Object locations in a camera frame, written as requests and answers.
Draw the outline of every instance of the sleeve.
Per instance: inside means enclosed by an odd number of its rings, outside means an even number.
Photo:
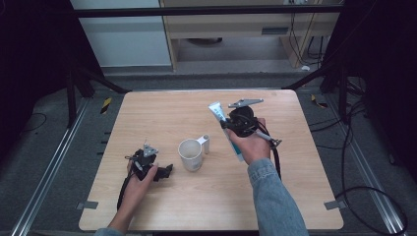
[[[117,229],[107,227],[95,231],[94,236],[124,236],[124,234]]]
[[[248,167],[260,235],[308,235],[303,217],[268,158]]]

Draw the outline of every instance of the white cabinet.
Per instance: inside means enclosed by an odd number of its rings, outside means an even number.
[[[71,0],[75,9],[159,7],[157,0]],[[106,69],[171,66],[162,17],[85,18],[80,22]]]

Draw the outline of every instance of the wooden table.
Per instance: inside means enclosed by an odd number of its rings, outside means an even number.
[[[126,94],[101,164],[89,193],[96,209],[85,208],[83,230],[105,227],[116,212],[126,177],[125,155],[143,148],[145,141],[159,150],[159,166],[174,164],[168,179],[154,182],[132,220],[131,230],[257,230],[257,219],[247,164],[234,155],[209,104],[220,101],[227,114],[229,103],[240,98],[263,98],[254,104],[257,117],[267,119],[278,147],[284,185],[295,199],[309,230],[339,229],[334,201],[313,138],[296,93],[292,90],[187,90],[139,91]],[[197,172],[187,171],[178,154],[185,139],[210,136],[210,153]]]

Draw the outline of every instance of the metal bracket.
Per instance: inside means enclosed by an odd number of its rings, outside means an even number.
[[[77,203],[76,209],[84,209],[84,208],[97,209],[97,206],[98,206],[98,202],[85,201],[83,203]]]
[[[327,210],[334,209],[334,208],[346,208],[347,204],[344,201],[332,201],[325,203],[325,207]]]
[[[157,153],[158,153],[157,149],[155,149],[155,148],[153,148],[153,147],[151,147],[147,144],[144,144],[144,157],[148,157],[150,155],[157,154]]]
[[[252,105],[252,104],[256,104],[256,103],[260,103],[263,102],[264,100],[262,98],[260,99],[245,99],[242,98],[238,101],[236,101],[233,104],[229,104],[229,108],[239,108],[239,107],[243,107],[243,106],[248,106],[248,105]]]

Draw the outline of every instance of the hand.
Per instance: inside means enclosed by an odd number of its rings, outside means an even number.
[[[263,125],[266,124],[266,120],[264,118],[258,118],[258,121]],[[230,141],[242,151],[243,158],[248,165],[257,159],[270,158],[270,147],[268,141],[259,137],[257,134],[252,134],[246,138],[240,138],[233,131],[229,129],[226,131],[230,137]]]
[[[129,161],[127,166],[128,173],[131,170],[132,161]],[[144,198],[145,194],[148,191],[148,187],[153,180],[157,171],[157,165],[154,165],[149,171],[147,176],[143,181],[139,180],[136,175],[133,175],[130,180],[128,186],[126,186],[125,194],[123,196],[123,202],[120,207],[123,205],[136,210],[139,203]]]
[[[132,162],[129,161],[128,173],[131,169]],[[149,185],[153,180],[157,171],[157,165],[154,165],[149,171],[143,181],[139,180],[136,175],[133,175],[128,185],[126,186],[123,196],[123,202],[113,220],[111,220],[108,227],[114,228],[126,234],[129,224],[135,214],[136,209],[148,191]]]

